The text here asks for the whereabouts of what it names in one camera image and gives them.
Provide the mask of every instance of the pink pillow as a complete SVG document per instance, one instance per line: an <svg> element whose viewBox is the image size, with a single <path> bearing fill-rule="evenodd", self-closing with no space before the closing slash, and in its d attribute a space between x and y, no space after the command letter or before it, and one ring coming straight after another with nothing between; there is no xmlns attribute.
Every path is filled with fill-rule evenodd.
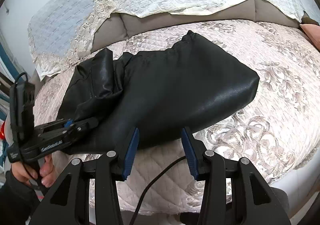
<svg viewBox="0 0 320 225"><path fill-rule="evenodd" d="M320 26L315 24L301 24L300 27L310 38L314 46L320 50Z"/></svg>

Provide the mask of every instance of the blue gripper pad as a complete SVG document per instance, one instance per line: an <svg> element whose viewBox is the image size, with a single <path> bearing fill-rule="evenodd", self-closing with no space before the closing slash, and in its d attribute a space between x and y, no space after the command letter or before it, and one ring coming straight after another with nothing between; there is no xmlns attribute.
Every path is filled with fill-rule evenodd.
<svg viewBox="0 0 320 225"><path fill-rule="evenodd" d="M69 127L73 123L73 119L69 119L63 126Z"/></svg>
<svg viewBox="0 0 320 225"><path fill-rule="evenodd" d="M124 158L124 168L122 172L123 180L127 180L127 177L131 173L134 157L136 155L137 147L139 143L139 129L135 129L131 138L130 145L128 147L128 151Z"/></svg>
<svg viewBox="0 0 320 225"><path fill-rule="evenodd" d="M181 142L184 153L186 154L190 174L194 177L195 180L197 180L199 175L198 162L185 128L183 128L181 131Z"/></svg>

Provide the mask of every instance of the lace trim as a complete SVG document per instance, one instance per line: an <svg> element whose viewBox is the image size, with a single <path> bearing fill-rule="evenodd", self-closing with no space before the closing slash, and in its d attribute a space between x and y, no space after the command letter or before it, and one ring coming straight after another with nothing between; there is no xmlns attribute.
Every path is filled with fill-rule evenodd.
<svg viewBox="0 0 320 225"><path fill-rule="evenodd" d="M72 40L70 49L63 57L54 55L48 51L37 54L29 23L29 48L32 61L36 65L40 79L44 78L44 76L61 73L72 65L85 60L84 57L91 52L95 32L110 17L114 9L115 2L113 0L94 0L93 11L84 23L77 28L76 37Z"/></svg>

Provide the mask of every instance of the leather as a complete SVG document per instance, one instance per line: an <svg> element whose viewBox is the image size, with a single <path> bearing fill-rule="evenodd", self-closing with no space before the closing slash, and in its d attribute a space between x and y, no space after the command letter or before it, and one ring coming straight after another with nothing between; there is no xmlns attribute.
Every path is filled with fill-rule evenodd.
<svg viewBox="0 0 320 225"><path fill-rule="evenodd" d="M65 152L113 150L134 126L139 148L175 140L184 126L196 132L245 107L258 82L255 71L192 31L172 48L125 52L115 61L105 48L76 67L58 113L97 116L100 124Z"/></svg>

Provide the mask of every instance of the bed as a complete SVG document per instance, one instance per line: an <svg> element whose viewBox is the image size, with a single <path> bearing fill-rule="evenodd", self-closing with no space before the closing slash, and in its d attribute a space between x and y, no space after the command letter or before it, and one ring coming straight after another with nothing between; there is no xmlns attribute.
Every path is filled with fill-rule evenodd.
<svg viewBox="0 0 320 225"><path fill-rule="evenodd" d="M75 66L99 49L107 46L114 59L126 51L164 50L192 30L260 77L248 106L195 133L196 139L225 158L249 158L269 184L285 181L286 174L311 161L320 141L320 54L298 27L304 11L320 19L314 0L149 1L51 0L35 14L28 29L31 55L39 80L54 76L36 98L36 125L55 120ZM180 140L140 150L128 180L117 184L121 209L133 211L146 185L183 155ZM75 157L99 155L53 156L59 172ZM199 212L203 190L182 161L152 186L140 214Z"/></svg>

